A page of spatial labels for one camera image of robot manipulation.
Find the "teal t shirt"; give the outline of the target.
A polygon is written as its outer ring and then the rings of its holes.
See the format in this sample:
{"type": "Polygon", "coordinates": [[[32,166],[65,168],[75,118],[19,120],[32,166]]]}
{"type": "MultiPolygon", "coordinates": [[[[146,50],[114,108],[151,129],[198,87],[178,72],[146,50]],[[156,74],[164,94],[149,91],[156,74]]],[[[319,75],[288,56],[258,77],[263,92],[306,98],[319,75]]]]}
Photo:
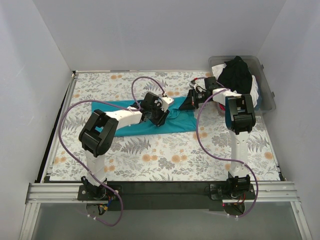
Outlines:
{"type": "MultiPolygon", "coordinates": [[[[179,110],[180,105],[184,102],[186,97],[173,98],[174,102],[169,106],[169,114],[167,115],[165,122],[161,126],[154,125],[150,120],[145,122],[134,124],[131,126],[125,126],[115,131],[115,137],[130,137],[140,135],[159,135],[159,134],[172,134],[172,133],[184,133],[196,131],[196,118],[193,110],[179,110]]],[[[108,103],[117,105],[119,107],[129,107],[135,104],[134,100],[121,100],[121,101],[109,101],[108,103]]],[[[102,112],[114,112],[120,110],[117,107],[103,104],[101,102],[91,103],[91,115],[94,115],[95,110],[102,112]]],[[[98,127],[98,124],[94,125],[91,120],[87,120],[83,127],[83,131],[95,130],[99,134],[102,132],[103,127],[98,127]]]]}

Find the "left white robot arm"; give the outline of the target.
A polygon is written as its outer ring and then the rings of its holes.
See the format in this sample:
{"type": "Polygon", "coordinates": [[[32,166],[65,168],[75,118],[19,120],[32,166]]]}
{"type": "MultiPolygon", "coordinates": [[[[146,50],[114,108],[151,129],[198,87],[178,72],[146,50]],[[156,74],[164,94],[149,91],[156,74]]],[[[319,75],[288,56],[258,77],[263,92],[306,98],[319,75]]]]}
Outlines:
{"type": "Polygon", "coordinates": [[[103,199],[107,193],[106,187],[102,184],[107,180],[104,171],[105,154],[112,145],[116,131],[146,121],[160,127],[165,124],[170,113],[169,106],[173,103],[173,98],[165,94],[158,96],[148,92],[143,100],[135,101],[127,108],[93,111],[78,139],[84,149],[88,168],[87,176],[82,181],[84,184],[91,184],[89,194],[95,200],[103,199]]]}

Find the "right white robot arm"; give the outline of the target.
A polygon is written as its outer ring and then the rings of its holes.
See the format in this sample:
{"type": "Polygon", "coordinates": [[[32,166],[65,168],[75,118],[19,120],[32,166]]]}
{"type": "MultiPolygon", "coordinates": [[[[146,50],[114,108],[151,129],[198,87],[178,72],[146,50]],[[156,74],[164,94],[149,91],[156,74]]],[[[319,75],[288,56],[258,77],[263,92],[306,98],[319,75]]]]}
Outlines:
{"type": "Polygon", "coordinates": [[[224,119],[230,134],[231,159],[228,178],[245,178],[251,172],[248,168],[248,140],[256,124],[255,110],[250,94],[234,93],[219,84],[215,77],[202,77],[205,87],[198,84],[200,78],[190,81],[190,90],[179,109],[196,110],[208,102],[224,106],[224,119]]]}

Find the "white garment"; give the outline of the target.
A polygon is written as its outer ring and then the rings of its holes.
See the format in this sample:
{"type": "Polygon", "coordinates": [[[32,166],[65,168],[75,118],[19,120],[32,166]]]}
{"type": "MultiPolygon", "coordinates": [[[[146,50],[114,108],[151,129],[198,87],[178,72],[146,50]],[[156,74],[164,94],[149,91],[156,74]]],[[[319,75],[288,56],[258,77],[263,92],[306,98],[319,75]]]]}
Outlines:
{"type": "MultiPolygon", "coordinates": [[[[216,78],[216,80],[218,80],[219,76],[222,74],[226,66],[227,65],[223,63],[223,64],[218,64],[211,67],[212,75],[216,78]]],[[[256,77],[254,75],[252,75],[252,85],[251,85],[250,95],[252,97],[253,106],[256,107],[258,105],[258,100],[259,100],[259,87],[258,87],[256,77]]]]}

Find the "floral patterned table mat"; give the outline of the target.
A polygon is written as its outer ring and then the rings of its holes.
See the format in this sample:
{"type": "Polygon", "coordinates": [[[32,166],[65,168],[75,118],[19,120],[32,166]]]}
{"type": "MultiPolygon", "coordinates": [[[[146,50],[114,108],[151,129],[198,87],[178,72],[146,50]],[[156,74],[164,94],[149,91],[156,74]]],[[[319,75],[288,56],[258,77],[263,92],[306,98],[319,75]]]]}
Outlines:
{"type": "MultiPolygon", "coordinates": [[[[68,113],[52,158],[50,181],[77,182],[87,172],[79,134],[91,114],[91,100],[143,99],[146,93],[186,96],[189,83],[207,77],[206,71],[78,73],[68,113]]],[[[231,137],[216,104],[209,102],[199,118],[198,131],[121,136],[106,153],[104,172],[109,181],[223,181],[230,169],[231,137]]]]}

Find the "pink garment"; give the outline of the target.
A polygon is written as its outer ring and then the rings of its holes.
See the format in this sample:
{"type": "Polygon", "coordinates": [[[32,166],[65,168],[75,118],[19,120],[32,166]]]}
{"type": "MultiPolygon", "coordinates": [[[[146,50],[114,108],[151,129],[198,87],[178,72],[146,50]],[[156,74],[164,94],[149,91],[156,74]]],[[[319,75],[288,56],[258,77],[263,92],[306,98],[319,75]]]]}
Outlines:
{"type": "Polygon", "coordinates": [[[220,113],[222,113],[222,114],[225,113],[225,106],[224,106],[224,105],[218,103],[218,104],[217,104],[217,109],[218,109],[218,111],[219,111],[220,113]]]}

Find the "black t shirt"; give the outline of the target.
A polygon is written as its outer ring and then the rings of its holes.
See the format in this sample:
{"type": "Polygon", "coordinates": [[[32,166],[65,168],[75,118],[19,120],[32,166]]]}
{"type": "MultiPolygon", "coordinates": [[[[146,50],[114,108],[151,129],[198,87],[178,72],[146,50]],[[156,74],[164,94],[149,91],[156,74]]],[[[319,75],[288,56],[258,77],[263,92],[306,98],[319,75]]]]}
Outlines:
{"type": "Polygon", "coordinates": [[[232,92],[249,94],[253,79],[247,63],[240,56],[236,56],[234,59],[224,63],[225,67],[217,81],[232,92]]]}

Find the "grey blue garment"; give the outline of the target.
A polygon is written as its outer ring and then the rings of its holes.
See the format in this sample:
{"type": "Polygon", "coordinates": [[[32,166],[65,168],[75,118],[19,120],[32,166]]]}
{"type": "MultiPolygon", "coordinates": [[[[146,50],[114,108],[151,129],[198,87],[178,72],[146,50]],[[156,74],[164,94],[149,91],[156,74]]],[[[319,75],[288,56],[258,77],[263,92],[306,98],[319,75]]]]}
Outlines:
{"type": "Polygon", "coordinates": [[[261,90],[260,90],[259,84],[257,84],[256,90],[257,90],[258,98],[256,101],[256,106],[254,107],[254,110],[258,111],[262,105],[262,100],[263,100],[261,96],[261,90]]]}

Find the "clear plastic storage bin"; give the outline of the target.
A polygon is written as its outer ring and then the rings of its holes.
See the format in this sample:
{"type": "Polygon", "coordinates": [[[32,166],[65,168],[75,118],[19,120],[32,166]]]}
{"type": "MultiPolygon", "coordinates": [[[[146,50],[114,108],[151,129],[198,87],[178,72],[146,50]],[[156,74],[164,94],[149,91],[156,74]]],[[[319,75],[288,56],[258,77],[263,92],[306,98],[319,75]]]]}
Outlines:
{"type": "MultiPolygon", "coordinates": [[[[211,73],[212,73],[213,66],[224,64],[227,61],[233,60],[235,57],[236,57],[235,55],[211,56],[208,59],[208,64],[209,64],[211,73]]],[[[245,63],[247,63],[250,73],[255,76],[257,84],[260,87],[262,103],[261,103],[260,109],[255,112],[258,115],[262,115],[262,116],[269,112],[273,112],[276,109],[274,93],[270,90],[268,81],[263,71],[264,69],[263,65],[261,65],[259,59],[255,56],[240,55],[240,57],[245,63]]]]}

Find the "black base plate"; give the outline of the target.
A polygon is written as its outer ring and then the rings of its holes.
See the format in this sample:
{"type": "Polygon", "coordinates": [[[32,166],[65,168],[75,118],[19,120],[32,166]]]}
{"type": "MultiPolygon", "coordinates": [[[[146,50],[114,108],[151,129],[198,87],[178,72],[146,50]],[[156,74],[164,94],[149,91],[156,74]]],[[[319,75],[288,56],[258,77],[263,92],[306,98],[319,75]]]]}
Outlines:
{"type": "Polygon", "coordinates": [[[253,200],[253,185],[232,187],[225,181],[112,181],[125,210],[223,211],[223,201],[253,200]]]}

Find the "aluminium frame rail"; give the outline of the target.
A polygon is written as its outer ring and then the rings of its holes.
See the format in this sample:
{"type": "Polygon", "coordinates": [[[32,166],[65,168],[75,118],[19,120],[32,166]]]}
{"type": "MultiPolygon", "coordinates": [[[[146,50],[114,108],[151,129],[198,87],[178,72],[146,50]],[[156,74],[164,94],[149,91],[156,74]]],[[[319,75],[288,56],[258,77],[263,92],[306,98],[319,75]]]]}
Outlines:
{"type": "Polygon", "coordinates": [[[112,182],[121,200],[102,212],[77,183],[29,186],[22,240],[310,240],[295,185],[262,181],[244,200],[212,193],[217,182],[112,182]]]}

